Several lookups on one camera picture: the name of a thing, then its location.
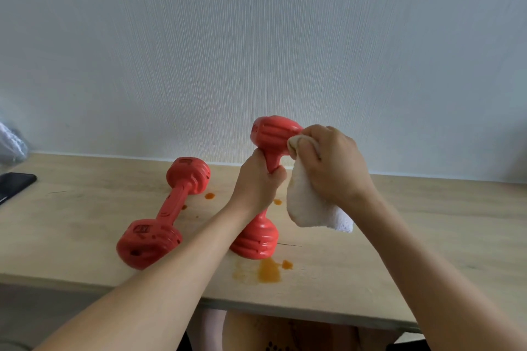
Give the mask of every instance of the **smartphone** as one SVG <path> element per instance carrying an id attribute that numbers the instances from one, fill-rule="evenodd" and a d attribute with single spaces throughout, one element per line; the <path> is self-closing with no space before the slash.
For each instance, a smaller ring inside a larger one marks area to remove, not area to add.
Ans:
<path id="1" fill-rule="evenodd" d="M 31 183 L 36 181 L 36 175 L 8 172 L 0 175 L 0 205 L 17 195 Z"/>

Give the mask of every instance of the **white towel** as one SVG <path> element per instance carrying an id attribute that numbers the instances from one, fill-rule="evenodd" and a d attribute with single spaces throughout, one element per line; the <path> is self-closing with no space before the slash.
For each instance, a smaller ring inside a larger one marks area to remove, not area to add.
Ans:
<path id="1" fill-rule="evenodd" d="M 350 233 L 353 230 L 351 218 L 336 205 L 322 199 L 311 186 L 306 169 L 300 158 L 297 158 L 296 150 L 300 139 L 311 142 L 317 154 L 320 155 L 318 142 L 312 137 L 298 135 L 287 141 L 289 153 L 295 160 L 291 181 L 287 187 L 287 213 L 289 218 L 301 228 L 326 226 Z"/>

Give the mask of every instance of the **tabletop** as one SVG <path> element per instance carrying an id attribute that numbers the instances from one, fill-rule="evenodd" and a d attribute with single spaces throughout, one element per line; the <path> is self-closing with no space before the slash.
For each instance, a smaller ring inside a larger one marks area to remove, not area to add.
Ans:
<path id="1" fill-rule="evenodd" d="M 135 271 L 119 259 L 115 244 L 130 222 L 155 217 L 170 191 L 170 164 L 32 155 L 15 170 L 36 174 L 38 181 L 0 206 L 0 281 L 105 292 L 127 280 Z M 207 190 L 189 196 L 175 222 L 183 241 L 234 188 L 238 167 L 210 168 Z M 374 181 L 421 239 L 527 327 L 527 185 L 386 175 Z M 286 212 L 286 188 L 287 181 L 267 213 L 280 231 L 273 261 L 227 252 L 201 304 L 418 330 L 360 230 L 298 228 Z"/>

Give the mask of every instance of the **right hand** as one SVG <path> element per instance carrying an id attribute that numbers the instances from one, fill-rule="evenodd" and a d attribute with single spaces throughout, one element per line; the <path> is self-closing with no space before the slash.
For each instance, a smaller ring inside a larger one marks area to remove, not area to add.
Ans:
<path id="1" fill-rule="evenodd" d="M 302 131 L 320 145 L 320 158 L 313 145 L 300 140 L 298 155 L 313 188 L 327 201 L 345 204 L 369 201 L 378 196 L 357 144 L 338 129 L 312 125 Z"/>

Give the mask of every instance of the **red dumbbell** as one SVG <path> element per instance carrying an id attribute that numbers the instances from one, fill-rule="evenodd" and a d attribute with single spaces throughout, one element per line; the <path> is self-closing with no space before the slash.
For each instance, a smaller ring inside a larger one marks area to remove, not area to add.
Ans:
<path id="1" fill-rule="evenodd" d="M 209 166 L 194 157 L 180 157 L 167 171 L 172 191 L 155 219 L 133 221 L 117 242 L 117 254 L 129 266 L 145 269 L 176 248 L 183 237 L 174 228 L 187 195 L 203 193 L 210 179 Z"/>
<path id="2" fill-rule="evenodd" d="M 278 168 L 283 155 L 289 155 L 287 140 L 301 130 L 296 122 L 278 115 L 260 117 L 254 122 L 251 140 L 262 149 L 269 172 Z M 266 212 L 256 215 L 238 235 L 230 246 L 233 252 L 249 259 L 264 259 L 273 255 L 278 242 L 278 229 L 267 219 Z"/>

